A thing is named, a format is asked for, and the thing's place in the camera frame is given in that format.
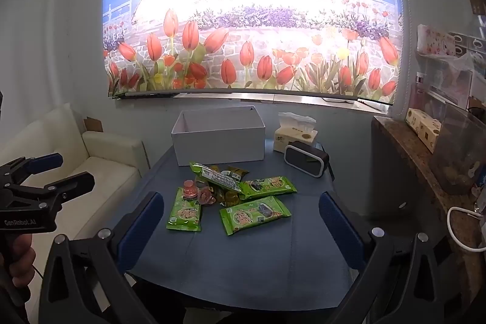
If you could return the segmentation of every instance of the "blue table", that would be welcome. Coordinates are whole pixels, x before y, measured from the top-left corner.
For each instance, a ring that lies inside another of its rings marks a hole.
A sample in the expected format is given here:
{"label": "blue table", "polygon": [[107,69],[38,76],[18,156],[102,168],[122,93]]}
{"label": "blue table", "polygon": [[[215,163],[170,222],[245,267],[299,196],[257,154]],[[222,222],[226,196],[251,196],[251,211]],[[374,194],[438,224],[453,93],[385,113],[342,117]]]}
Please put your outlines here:
{"label": "blue table", "polygon": [[265,143],[263,161],[232,164],[245,180],[287,176],[298,189],[279,199],[292,216],[227,236],[220,205],[203,207],[201,232],[167,230],[176,190],[194,174],[177,166],[170,148],[113,217],[113,227],[149,191],[164,197],[164,216],[131,273],[186,295],[235,308],[314,310],[337,306],[351,286],[349,269],[319,216],[322,192],[333,190],[329,170],[316,179],[287,165]]}

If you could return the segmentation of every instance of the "screw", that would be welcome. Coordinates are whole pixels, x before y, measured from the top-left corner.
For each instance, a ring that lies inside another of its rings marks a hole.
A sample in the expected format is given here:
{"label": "screw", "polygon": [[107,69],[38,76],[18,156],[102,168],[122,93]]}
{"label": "screw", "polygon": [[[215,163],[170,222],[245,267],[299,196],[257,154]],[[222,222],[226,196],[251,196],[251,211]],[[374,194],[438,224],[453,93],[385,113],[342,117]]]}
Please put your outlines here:
{"label": "screw", "polygon": [[111,230],[108,228],[103,228],[102,230],[98,231],[98,238],[106,239],[111,235]]}
{"label": "screw", "polygon": [[371,233],[376,236],[376,237],[384,237],[385,236],[385,231],[379,227],[375,227],[371,230]]}
{"label": "screw", "polygon": [[424,232],[419,233],[417,235],[417,237],[419,238],[419,241],[421,241],[421,242],[426,242],[426,241],[429,240],[429,237]]}
{"label": "screw", "polygon": [[62,242],[64,242],[66,240],[66,235],[64,234],[59,234],[58,236],[56,236],[54,238],[54,243],[56,244],[61,244]]}

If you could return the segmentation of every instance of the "white sofa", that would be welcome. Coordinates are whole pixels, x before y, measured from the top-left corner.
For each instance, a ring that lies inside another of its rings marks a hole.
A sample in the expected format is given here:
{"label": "white sofa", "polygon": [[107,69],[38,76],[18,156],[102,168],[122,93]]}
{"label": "white sofa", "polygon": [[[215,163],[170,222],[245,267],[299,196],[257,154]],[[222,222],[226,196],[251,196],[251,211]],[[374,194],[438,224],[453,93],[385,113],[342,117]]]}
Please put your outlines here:
{"label": "white sofa", "polygon": [[[28,125],[0,152],[0,164],[19,157],[40,157],[58,152],[63,164],[57,169],[30,176],[26,186],[43,187],[48,183],[87,171],[94,176],[94,189],[63,204],[57,214],[57,230],[34,234],[34,265],[44,268],[50,246],[57,234],[69,239],[92,237],[101,228],[101,220],[110,216],[118,203],[135,187],[149,169],[140,140],[87,131],[82,135],[70,105],[66,104]],[[37,322],[41,279],[36,274],[29,285],[31,299],[26,304],[31,323]]]}

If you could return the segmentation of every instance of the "hand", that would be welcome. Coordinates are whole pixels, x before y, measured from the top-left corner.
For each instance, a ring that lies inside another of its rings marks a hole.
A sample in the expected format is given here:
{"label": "hand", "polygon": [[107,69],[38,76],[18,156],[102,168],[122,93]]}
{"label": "hand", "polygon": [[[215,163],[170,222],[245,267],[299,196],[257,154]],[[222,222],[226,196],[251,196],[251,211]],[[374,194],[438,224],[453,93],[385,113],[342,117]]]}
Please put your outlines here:
{"label": "hand", "polygon": [[[23,288],[29,285],[35,274],[33,261],[36,259],[36,252],[31,247],[32,234],[20,235],[12,243],[12,256],[14,263],[9,267],[15,287]],[[0,264],[3,265],[3,257],[0,254]]]}

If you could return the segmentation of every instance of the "table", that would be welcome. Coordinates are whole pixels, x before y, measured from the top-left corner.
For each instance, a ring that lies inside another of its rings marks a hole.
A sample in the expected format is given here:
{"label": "table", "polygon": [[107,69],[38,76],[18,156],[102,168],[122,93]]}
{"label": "table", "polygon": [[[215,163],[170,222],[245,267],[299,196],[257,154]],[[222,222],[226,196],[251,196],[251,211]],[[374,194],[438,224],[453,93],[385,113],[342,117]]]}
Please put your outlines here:
{"label": "table", "polygon": [[287,165],[283,154],[272,148],[273,141],[266,140],[263,161],[232,165],[250,171],[244,180],[287,176],[298,192],[279,199],[292,216],[231,236],[224,231],[218,204],[203,207],[201,232],[166,229],[177,188],[194,178],[188,166],[177,166],[170,148],[105,224],[113,227],[149,191],[164,197],[162,220],[130,273],[235,308],[296,311],[337,306],[352,281],[319,216],[319,196],[333,190],[329,170],[316,179]]}
{"label": "table", "polygon": [[[444,229],[447,229],[446,218],[450,207],[458,206],[473,210],[474,201],[469,195],[449,195],[440,187],[429,168],[429,159],[432,154],[404,121],[375,116],[372,125],[390,140],[399,155],[414,170],[420,186],[436,209],[437,217]],[[481,241],[478,220],[453,212],[451,226],[457,238],[466,245],[477,246]],[[455,253],[463,306],[467,307],[477,295],[486,278],[484,258],[482,254],[469,253],[461,249],[448,232],[446,235],[450,248]]]}

